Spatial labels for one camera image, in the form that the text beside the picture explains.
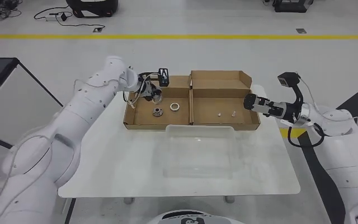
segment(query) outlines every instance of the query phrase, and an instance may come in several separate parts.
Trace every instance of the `small metal part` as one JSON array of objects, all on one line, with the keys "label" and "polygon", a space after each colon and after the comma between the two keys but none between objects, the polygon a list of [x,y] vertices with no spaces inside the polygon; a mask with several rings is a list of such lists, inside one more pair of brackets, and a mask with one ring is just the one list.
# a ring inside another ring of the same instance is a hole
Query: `small metal part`
[{"label": "small metal part", "polygon": [[180,106],[177,102],[174,102],[170,105],[170,110],[172,112],[177,112],[179,110]]},{"label": "small metal part", "polygon": [[162,116],[163,115],[163,110],[161,108],[154,108],[153,109],[153,115],[154,116]]},{"label": "small metal part", "polygon": [[163,100],[163,96],[162,95],[154,95],[152,98],[152,102],[154,104],[160,104]]}]

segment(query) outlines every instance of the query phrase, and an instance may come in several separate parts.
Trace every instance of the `cardboard box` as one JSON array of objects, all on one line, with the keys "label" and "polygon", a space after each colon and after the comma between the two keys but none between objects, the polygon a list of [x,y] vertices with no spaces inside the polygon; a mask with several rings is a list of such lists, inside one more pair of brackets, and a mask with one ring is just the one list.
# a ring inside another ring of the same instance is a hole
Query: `cardboard box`
[{"label": "cardboard box", "polygon": [[[165,130],[169,124],[184,124],[256,130],[260,125],[258,114],[243,107],[251,82],[242,71],[192,71],[189,76],[170,76],[169,86],[162,88],[163,101],[155,105],[140,98],[135,109],[127,105],[123,123],[127,129]],[[170,110],[173,102],[180,105],[179,111]],[[162,108],[163,115],[153,116],[154,108]]]},{"label": "cardboard box", "polygon": [[249,75],[242,71],[192,71],[190,77],[193,125],[231,126],[235,130],[258,128],[258,114],[243,107],[245,96],[251,92]]},{"label": "cardboard box", "polygon": [[[135,109],[126,106],[123,123],[127,129],[158,129],[165,130],[169,124],[191,123],[191,91],[189,76],[171,76],[168,87],[162,87],[163,101],[159,105],[148,102],[143,98],[139,98],[134,104]],[[130,94],[130,99],[134,98],[134,94]],[[177,112],[170,110],[170,105],[177,102],[180,108]],[[153,109],[161,108],[163,115],[153,116]]]}]

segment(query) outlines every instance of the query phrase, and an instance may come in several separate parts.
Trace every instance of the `cardboard box lid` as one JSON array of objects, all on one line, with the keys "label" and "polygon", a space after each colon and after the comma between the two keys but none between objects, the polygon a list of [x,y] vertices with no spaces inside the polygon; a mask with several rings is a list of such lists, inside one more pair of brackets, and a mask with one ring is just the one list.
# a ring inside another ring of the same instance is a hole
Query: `cardboard box lid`
[{"label": "cardboard box lid", "polygon": [[243,71],[191,71],[193,89],[250,89],[252,79]]},{"label": "cardboard box lid", "polygon": [[193,97],[245,97],[252,79],[243,71],[191,71]]}]

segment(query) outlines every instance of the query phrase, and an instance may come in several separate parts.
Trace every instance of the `clear plastic container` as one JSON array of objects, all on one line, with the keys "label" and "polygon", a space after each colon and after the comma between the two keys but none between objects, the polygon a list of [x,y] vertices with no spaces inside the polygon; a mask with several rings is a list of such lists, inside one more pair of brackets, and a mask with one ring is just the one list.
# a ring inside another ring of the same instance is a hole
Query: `clear plastic container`
[{"label": "clear plastic container", "polygon": [[238,159],[232,127],[168,125],[162,148],[167,178],[231,179]]}]

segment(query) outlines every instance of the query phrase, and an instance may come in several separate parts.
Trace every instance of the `metal ring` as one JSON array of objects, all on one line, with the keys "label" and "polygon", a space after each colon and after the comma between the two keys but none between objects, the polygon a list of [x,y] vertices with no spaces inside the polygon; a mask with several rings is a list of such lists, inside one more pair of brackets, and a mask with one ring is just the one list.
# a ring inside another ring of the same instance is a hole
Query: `metal ring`
[{"label": "metal ring", "polygon": [[180,106],[179,106],[179,104],[176,103],[176,102],[174,102],[174,103],[172,103],[172,104],[170,105],[170,109],[171,109],[173,112],[178,111],[179,108],[180,108]]}]

